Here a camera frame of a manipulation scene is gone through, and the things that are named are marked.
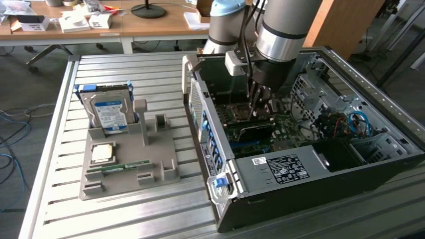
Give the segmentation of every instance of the white label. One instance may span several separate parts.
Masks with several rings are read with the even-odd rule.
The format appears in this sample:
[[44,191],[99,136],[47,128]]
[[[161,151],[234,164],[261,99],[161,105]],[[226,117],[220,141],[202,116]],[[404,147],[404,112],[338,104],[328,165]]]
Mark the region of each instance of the white label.
[[253,159],[252,159],[252,162],[253,162],[253,165],[264,164],[264,163],[266,163],[265,157],[253,158]]
[[101,127],[109,133],[121,132],[127,127],[127,119],[124,113],[120,111],[123,107],[121,101],[108,101],[95,103],[97,116],[100,119]]
[[101,36],[119,36],[119,33],[101,33]]

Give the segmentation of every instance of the barcode label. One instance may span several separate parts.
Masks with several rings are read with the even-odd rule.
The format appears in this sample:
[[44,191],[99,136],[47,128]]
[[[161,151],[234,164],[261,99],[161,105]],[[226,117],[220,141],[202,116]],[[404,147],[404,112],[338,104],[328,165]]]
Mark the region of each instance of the barcode label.
[[253,158],[252,159],[253,165],[264,164],[266,163],[265,157],[261,158]]

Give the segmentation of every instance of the paper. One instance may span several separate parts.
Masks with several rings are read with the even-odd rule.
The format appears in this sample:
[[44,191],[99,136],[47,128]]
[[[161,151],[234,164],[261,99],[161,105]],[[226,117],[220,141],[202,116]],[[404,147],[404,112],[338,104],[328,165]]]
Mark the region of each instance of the paper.
[[184,13],[188,26],[192,30],[206,30],[210,27],[209,23],[200,23],[198,16],[194,12]]

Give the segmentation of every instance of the white box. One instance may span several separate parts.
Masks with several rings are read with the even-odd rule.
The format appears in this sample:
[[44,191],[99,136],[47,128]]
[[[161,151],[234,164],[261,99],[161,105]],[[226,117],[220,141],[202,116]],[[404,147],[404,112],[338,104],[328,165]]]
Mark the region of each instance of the white box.
[[23,31],[47,31],[49,20],[47,16],[17,15]]
[[59,19],[63,33],[91,30],[91,26],[83,16],[63,16]]
[[92,15],[91,19],[88,20],[88,24],[95,29],[109,29],[112,21],[111,16],[111,14]]

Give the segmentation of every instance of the desk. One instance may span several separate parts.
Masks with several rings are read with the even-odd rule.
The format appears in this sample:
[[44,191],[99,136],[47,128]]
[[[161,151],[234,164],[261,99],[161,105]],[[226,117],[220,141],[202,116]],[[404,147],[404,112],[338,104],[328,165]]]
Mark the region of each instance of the desk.
[[[169,2],[186,4],[184,0],[153,0],[155,2]],[[153,40],[184,40],[184,39],[206,39],[208,31],[192,31],[184,18],[185,11],[193,11],[186,7],[172,4],[161,5],[168,11],[166,15],[157,19],[143,19],[132,15],[129,9],[140,4],[140,1],[103,1],[103,4],[117,6],[125,9],[127,15],[115,15],[112,17],[111,29],[92,29],[71,33],[61,33],[59,23],[51,23],[47,31],[24,32],[19,29],[15,32],[9,31],[9,23],[5,22],[0,26],[0,46],[33,46],[52,44],[79,44],[79,43],[103,43],[121,42],[124,53],[133,53],[133,41],[153,41]],[[61,11],[72,10],[68,6],[49,7],[43,1],[31,3],[33,11],[48,17],[60,17]]]
[[[185,54],[196,52],[75,56],[69,60],[20,239],[382,239],[424,228],[425,162],[373,192],[218,234],[182,104]],[[181,181],[81,201],[88,117],[73,85],[127,80],[133,82],[135,97],[148,102],[145,117],[166,114],[170,119]],[[290,205],[282,198],[284,206]]]

